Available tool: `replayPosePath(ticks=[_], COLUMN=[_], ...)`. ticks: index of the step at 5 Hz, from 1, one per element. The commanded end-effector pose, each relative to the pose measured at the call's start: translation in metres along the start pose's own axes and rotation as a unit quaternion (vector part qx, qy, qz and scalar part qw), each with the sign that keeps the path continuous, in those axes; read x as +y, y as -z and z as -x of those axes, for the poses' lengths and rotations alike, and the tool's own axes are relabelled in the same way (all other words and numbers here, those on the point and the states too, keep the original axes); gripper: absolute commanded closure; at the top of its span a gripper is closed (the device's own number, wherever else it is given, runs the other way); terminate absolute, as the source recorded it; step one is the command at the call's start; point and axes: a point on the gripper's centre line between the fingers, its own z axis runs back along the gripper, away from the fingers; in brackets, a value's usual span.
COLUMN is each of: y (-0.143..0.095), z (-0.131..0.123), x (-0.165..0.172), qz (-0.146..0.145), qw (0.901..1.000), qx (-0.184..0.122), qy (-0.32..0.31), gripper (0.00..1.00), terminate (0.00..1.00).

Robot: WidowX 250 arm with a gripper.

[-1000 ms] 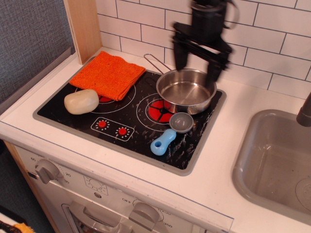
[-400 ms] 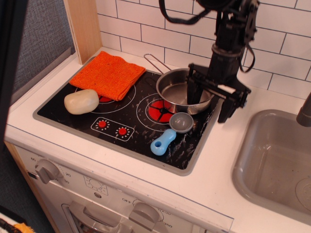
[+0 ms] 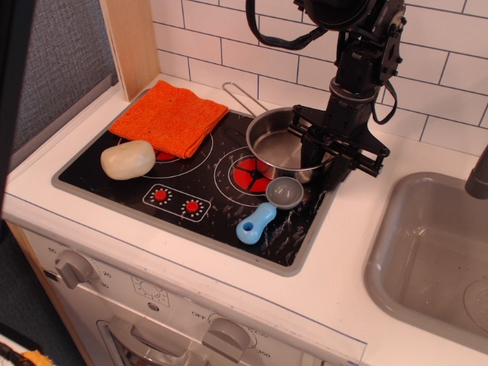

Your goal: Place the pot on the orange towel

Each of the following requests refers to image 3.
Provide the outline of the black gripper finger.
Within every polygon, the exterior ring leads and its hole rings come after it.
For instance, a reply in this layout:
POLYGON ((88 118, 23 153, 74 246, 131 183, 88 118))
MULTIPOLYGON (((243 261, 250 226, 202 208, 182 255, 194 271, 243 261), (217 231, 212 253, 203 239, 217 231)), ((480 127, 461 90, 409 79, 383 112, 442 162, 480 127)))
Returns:
POLYGON ((341 154, 336 156, 325 175, 324 188, 336 189, 355 168, 355 158, 341 154))
POLYGON ((314 143, 307 135, 301 137, 300 167, 311 169, 327 164, 332 160, 329 154, 321 145, 314 143))

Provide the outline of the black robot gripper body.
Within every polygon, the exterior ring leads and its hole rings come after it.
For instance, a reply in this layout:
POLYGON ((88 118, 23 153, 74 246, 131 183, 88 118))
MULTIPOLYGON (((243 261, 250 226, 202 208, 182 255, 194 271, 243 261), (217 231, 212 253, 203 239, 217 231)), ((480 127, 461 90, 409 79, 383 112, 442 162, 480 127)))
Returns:
POLYGON ((329 90, 329 102, 324 111, 299 104, 292 107, 294 117, 289 131, 300 139, 307 135, 333 158, 341 154, 353 156, 353 170, 378 176, 383 160, 390 155, 390 150, 368 129, 369 119, 377 116, 375 102, 380 87, 375 85, 353 93, 332 80, 329 90))

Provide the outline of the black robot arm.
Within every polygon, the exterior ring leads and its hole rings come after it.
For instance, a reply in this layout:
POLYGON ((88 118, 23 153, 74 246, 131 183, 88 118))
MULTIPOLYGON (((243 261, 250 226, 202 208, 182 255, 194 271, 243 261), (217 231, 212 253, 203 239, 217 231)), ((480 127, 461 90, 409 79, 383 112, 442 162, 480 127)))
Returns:
POLYGON ((406 24, 402 1, 298 1, 321 31, 339 34, 335 65, 324 111, 293 107, 290 131, 302 143, 300 164, 326 164, 324 188, 334 190, 350 171, 378 176, 389 149, 368 129, 384 125, 394 113, 378 118, 375 103, 381 88, 393 94, 390 78, 403 61, 400 38, 406 24))

